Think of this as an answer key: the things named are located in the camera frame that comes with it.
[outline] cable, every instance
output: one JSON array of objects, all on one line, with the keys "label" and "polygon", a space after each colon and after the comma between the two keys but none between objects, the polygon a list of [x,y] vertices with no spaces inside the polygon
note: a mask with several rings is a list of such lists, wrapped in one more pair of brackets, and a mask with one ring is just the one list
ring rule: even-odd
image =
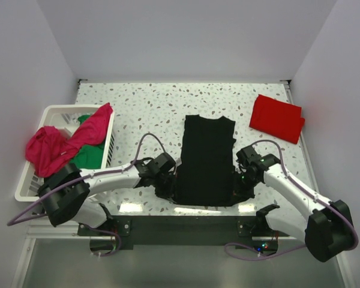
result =
[{"label": "cable", "polygon": [[116,232],[110,232],[110,231],[106,231],[106,230],[99,230],[99,229],[96,229],[96,228],[93,228],[87,224],[83,224],[86,228],[88,228],[89,230],[92,230],[94,232],[100,232],[100,233],[104,233],[104,234],[108,234],[108,235],[111,235],[111,236],[114,236],[118,239],[119,241],[119,245],[116,246],[115,249],[113,249],[112,251],[108,252],[108,253],[105,253],[105,254],[102,254],[101,252],[95,254],[99,257],[107,257],[107,256],[111,256],[111,255],[114,255],[115,253],[117,253],[120,248],[121,248],[121,237],[116,233]]},{"label": "cable", "polygon": [[[143,140],[146,136],[152,136],[154,137],[157,142],[160,144],[162,150],[165,152],[165,148],[164,148],[164,145],[162,144],[162,142],[159,140],[159,138],[155,135],[153,135],[152,133],[146,133],[143,135],[143,137],[140,139],[140,142],[139,142],[139,145],[137,146],[137,151],[136,151],[136,156],[135,158],[132,160],[131,164],[129,166],[127,166],[125,169],[113,169],[113,170],[108,170],[108,171],[100,171],[100,172],[96,172],[93,174],[93,176],[99,176],[99,175],[105,175],[105,174],[113,174],[113,173],[121,173],[121,172],[124,172],[124,171],[128,171],[129,169],[131,169],[136,161],[137,161],[137,158],[139,156],[139,153],[140,153],[140,149],[141,149],[141,146],[142,146],[142,143],[143,143]],[[29,212],[30,210],[32,210],[33,208],[35,208],[39,203],[41,203],[42,201],[44,201],[45,199],[47,199],[49,196],[51,196],[53,193],[56,193],[58,191],[60,191],[61,189],[64,189],[65,187],[67,186],[70,186],[70,185],[73,185],[77,182],[80,182],[80,181],[83,181],[83,180],[86,180],[88,178],[92,177],[92,175],[88,174],[88,175],[85,175],[83,177],[79,177],[79,178],[76,178],[76,179],[73,179],[71,181],[68,181],[52,190],[50,190],[47,194],[43,195],[42,197],[40,197],[39,199],[37,199],[34,203],[30,204],[27,208],[25,208],[22,212],[20,212],[19,214],[17,214],[15,217],[13,217],[10,221],[8,221],[7,223],[7,226],[13,226],[13,225],[16,225],[16,224],[19,224],[19,223],[22,223],[22,222],[26,222],[26,221],[29,221],[29,220],[32,220],[32,219],[36,219],[36,218],[41,218],[41,217],[45,217],[47,216],[47,214],[39,214],[39,215],[33,215],[33,216],[30,216],[30,217],[26,217],[26,218],[23,218],[23,219],[20,219],[19,218],[21,216],[23,216],[24,214],[26,214],[27,212]]]},{"label": "cable", "polygon": [[[257,143],[260,143],[260,142],[270,142],[270,143],[273,143],[274,145],[276,145],[277,149],[278,149],[278,153],[279,153],[279,156],[280,156],[280,161],[281,161],[281,168],[283,170],[283,173],[285,174],[285,176],[287,177],[287,179],[293,184],[295,185],[298,189],[300,189],[305,195],[307,195],[309,198],[312,198],[314,199],[314,196],[308,191],[306,190],[303,186],[301,186],[299,183],[297,183],[291,176],[288,175],[287,173],[287,169],[284,165],[284,158],[283,158],[283,152],[281,150],[281,147],[280,145],[273,141],[273,140],[258,140],[258,141],[255,141],[251,144],[251,146],[257,144]],[[359,236],[355,230],[355,228],[353,227],[353,225],[348,221],[347,218],[345,218],[343,215],[341,215],[337,210],[335,210],[333,207],[331,207],[330,205],[328,205],[327,203],[325,203],[324,201],[321,201],[320,199],[317,199],[317,202],[320,203],[321,205],[323,205],[325,208],[328,208],[329,210],[331,210],[336,216],[338,216],[341,220],[344,221],[344,223],[348,226],[348,228],[350,229],[350,231],[352,232],[352,236],[353,236],[353,239],[354,239],[354,243],[352,245],[352,247],[348,250],[353,250],[355,249],[358,244],[359,244]],[[302,245],[299,245],[297,247],[294,247],[294,248],[291,248],[291,249],[288,249],[288,250],[285,250],[285,251],[282,251],[280,253],[276,253],[276,254],[273,254],[273,255],[270,255],[270,256],[263,256],[263,257],[259,257],[259,258],[249,258],[249,257],[242,257],[242,256],[237,256],[237,255],[234,255],[233,253],[229,252],[227,249],[229,246],[240,246],[240,247],[243,247],[243,248],[246,248],[246,249],[249,249],[253,252],[258,252],[257,250],[255,250],[253,247],[250,247],[250,246],[247,246],[247,245],[244,245],[244,244],[240,244],[240,243],[235,243],[235,242],[231,242],[231,243],[227,243],[225,246],[224,246],[224,251],[231,257],[233,258],[236,258],[236,259],[239,259],[239,260],[246,260],[246,261],[261,261],[261,260],[267,260],[267,259],[271,259],[271,258],[274,258],[274,257],[277,257],[277,256],[280,256],[280,255],[284,255],[286,253],[289,253],[289,252],[292,252],[292,251],[295,251],[297,249],[301,249],[301,248],[304,248],[306,247],[305,244],[302,244]]]}]

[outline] metal frame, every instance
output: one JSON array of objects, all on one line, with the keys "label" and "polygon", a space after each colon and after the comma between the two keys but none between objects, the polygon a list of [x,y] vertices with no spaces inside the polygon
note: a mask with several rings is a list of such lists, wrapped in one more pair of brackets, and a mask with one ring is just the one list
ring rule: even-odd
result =
[{"label": "metal frame", "polygon": [[[282,81],[284,88],[290,103],[293,104],[292,94],[290,91],[290,86],[287,81]],[[308,173],[310,181],[313,184],[315,191],[319,191],[316,178],[314,176],[312,163],[309,157],[307,150],[307,145],[304,139],[303,133],[301,133],[301,148],[303,150],[304,160],[308,168]],[[109,237],[104,236],[78,236],[77,235],[77,223],[69,221],[58,227],[52,227],[48,220],[34,220],[30,223],[20,255],[19,262],[17,264],[17,269],[14,275],[14,279],[11,285],[11,288],[21,288],[23,286],[26,273],[31,261],[31,256],[34,251],[36,239],[108,239]],[[271,237],[253,237],[254,241],[267,241]],[[279,237],[281,241],[290,241],[294,240],[293,237]],[[347,261],[346,255],[340,253],[336,256],[337,263],[339,265],[340,273],[343,278],[345,287],[356,287],[355,280],[353,278],[349,263]]]}]

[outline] gray floor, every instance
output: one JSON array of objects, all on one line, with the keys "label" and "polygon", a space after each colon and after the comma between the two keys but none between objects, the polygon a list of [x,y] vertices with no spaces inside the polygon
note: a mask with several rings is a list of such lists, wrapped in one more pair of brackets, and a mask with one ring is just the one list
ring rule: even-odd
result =
[{"label": "gray floor", "polygon": [[24,287],[344,287],[336,261],[320,263],[306,249],[243,262],[225,255],[222,247],[191,246],[136,246],[99,260],[88,246],[85,239],[38,240]]}]

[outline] green cloth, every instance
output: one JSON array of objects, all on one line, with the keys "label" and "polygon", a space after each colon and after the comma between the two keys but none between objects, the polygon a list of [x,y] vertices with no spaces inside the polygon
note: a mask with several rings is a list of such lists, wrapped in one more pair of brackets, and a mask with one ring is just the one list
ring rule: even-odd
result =
[{"label": "green cloth", "polygon": [[[82,125],[89,117],[90,115],[82,115],[77,120]],[[70,163],[74,163],[77,168],[99,169],[103,160],[104,146],[105,140],[97,146],[84,145]]]}]

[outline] speckled tabletop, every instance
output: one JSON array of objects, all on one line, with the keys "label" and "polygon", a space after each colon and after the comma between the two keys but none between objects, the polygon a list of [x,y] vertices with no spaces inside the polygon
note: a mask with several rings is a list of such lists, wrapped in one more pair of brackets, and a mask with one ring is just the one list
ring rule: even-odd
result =
[{"label": "speckled tabletop", "polygon": [[[199,114],[216,119],[225,116],[236,121],[233,155],[259,139],[277,141],[283,150],[288,169],[312,187],[300,143],[285,142],[248,125],[258,94],[287,102],[282,84],[237,83],[82,83],[77,104],[110,102],[115,110],[113,129],[116,149],[113,166],[127,163],[136,153],[137,143],[146,132],[157,135],[168,153],[177,159],[181,153],[184,119]],[[270,143],[261,143],[256,151],[262,155],[277,154]],[[154,139],[146,138],[139,158],[156,157],[160,147]],[[152,187],[120,189],[109,193],[107,207],[113,215],[255,215],[256,210],[272,203],[281,209],[279,217],[297,217],[300,213],[282,195],[264,184],[255,188],[255,198],[233,207],[179,206],[157,198]]]}]

